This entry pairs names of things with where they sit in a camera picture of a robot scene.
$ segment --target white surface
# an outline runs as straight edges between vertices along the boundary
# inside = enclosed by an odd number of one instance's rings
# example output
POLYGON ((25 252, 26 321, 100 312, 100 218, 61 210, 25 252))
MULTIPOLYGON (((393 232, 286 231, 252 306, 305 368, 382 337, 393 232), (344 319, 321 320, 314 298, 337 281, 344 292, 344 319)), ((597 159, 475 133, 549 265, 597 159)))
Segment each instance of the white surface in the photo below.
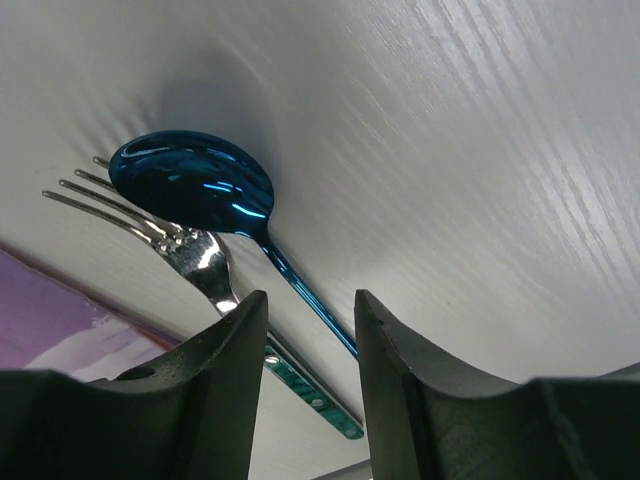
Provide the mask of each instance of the white surface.
MULTIPOLYGON (((623 0, 2 0, 0 239, 195 333, 209 308, 169 267, 40 190, 139 134, 204 130, 272 175, 276 240, 347 324, 369 288, 511 380, 623 367, 640 342, 639 24, 623 0)), ((230 244, 245 289, 361 411, 355 362, 230 244)), ((252 478, 366 456, 265 378, 252 478)))

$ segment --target blue spoon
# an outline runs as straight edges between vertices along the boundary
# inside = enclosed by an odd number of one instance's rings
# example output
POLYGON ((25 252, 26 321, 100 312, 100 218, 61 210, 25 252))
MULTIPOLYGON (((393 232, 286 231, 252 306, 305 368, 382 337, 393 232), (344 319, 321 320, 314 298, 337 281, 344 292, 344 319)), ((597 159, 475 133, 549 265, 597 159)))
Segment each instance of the blue spoon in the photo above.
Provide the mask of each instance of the blue spoon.
POLYGON ((355 340, 271 240, 267 224, 275 203, 273 186, 247 152, 205 133, 155 132, 120 147, 109 176, 118 193, 164 220, 253 239, 357 358, 355 340))

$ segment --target spoon handle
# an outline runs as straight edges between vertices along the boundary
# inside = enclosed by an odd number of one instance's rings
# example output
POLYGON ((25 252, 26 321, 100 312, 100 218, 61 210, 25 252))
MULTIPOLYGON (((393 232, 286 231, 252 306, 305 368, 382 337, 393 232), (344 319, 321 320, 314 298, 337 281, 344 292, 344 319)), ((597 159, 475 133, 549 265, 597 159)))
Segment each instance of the spoon handle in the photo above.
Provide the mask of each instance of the spoon handle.
POLYGON ((314 312, 329 327, 338 340, 349 350, 349 353, 358 358, 358 349, 356 342, 351 334, 342 326, 333 313, 327 308, 320 299, 311 291, 305 281, 296 273, 291 264, 287 261, 283 253, 273 243, 271 238, 267 237, 261 242, 262 250, 271 260, 280 274, 289 282, 293 289, 309 304, 314 312))

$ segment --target spoon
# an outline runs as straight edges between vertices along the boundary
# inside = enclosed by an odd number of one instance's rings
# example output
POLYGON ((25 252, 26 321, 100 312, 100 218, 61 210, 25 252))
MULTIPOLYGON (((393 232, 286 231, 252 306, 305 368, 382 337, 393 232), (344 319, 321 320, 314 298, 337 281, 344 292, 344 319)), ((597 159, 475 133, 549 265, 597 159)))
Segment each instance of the spoon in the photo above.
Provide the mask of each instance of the spoon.
POLYGON ((120 195, 162 218, 198 230, 253 239, 271 263, 357 358, 356 342, 311 291, 271 239, 275 194, 267 173, 236 145, 200 132, 168 130, 138 137, 111 158, 120 195))

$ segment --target fork head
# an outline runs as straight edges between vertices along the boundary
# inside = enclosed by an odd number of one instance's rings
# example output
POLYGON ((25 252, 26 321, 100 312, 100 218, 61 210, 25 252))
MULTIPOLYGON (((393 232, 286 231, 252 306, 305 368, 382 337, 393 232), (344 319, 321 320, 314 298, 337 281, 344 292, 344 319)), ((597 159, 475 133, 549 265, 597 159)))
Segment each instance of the fork head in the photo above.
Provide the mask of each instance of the fork head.
MULTIPOLYGON (((93 160, 101 167, 108 168, 109 166, 109 162, 100 157, 94 157, 93 160)), ((118 195, 113 185, 101 177, 84 170, 76 170, 75 175, 88 183, 118 195)), ((215 234, 187 229, 155 219, 151 215, 141 213, 120 201, 66 179, 60 180, 60 186, 101 203, 135 223, 130 223, 93 205, 50 190, 44 190, 42 194, 47 198, 105 220, 142 240, 181 277, 200 290, 220 315, 233 310, 238 305, 238 299, 231 288, 229 263, 224 245, 215 234)))

